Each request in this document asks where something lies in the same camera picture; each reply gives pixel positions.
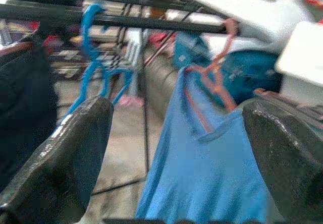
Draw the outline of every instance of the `light blue garment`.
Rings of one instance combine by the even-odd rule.
[[[179,72],[163,132],[136,217],[207,223],[266,221],[266,185],[244,128],[241,110],[218,113],[194,82]],[[212,128],[207,133],[184,89]]]

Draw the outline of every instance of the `gray floor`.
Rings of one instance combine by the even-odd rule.
[[[78,96],[79,84],[73,81],[58,85],[61,104],[71,103]],[[99,81],[89,87],[89,96],[100,89]],[[60,116],[67,108],[62,107]],[[150,161],[158,144],[163,121],[149,109]],[[117,105],[111,134],[94,193],[145,177],[143,111],[137,106]],[[100,223],[104,217],[132,218],[144,183],[135,184],[107,193],[94,195],[86,214],[79,223]]]

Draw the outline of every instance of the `orange hanger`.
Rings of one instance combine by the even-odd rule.
[[[224,24],[226,26],[229,37],[223,51],[216,56],[216,58],[207,68],[203,68],[201,66],[191,66],[187,69],[187,71],[199,72],[202,75],[201,77],[202,82],[206,85],[206,87],[210,90],[210,92],[212,92],[213,94],[218,94],[223,104],[225,105],[226,109],[228,111],[233,111],[237,107],[237,105],[234,99],[232,98],[232,96],[227,91],[227,89],[223,86],[223,76],[220,71],[220,68],[221,68],[220,60],[228,53],[232,45],[233,39],[237,34],[237,26],[236,26],[236,22],[233,19],[227,19],[224,22]],[[216,78],[216,83],[214,83],[208,77],[208,74],[210,71],[213,71]]]
[[[10,53],[14,53],[21,50],[31,50],[32,43],[31,42],[16,42],[8,46],[4,46],[0,49],[0,56],[7,55]]]

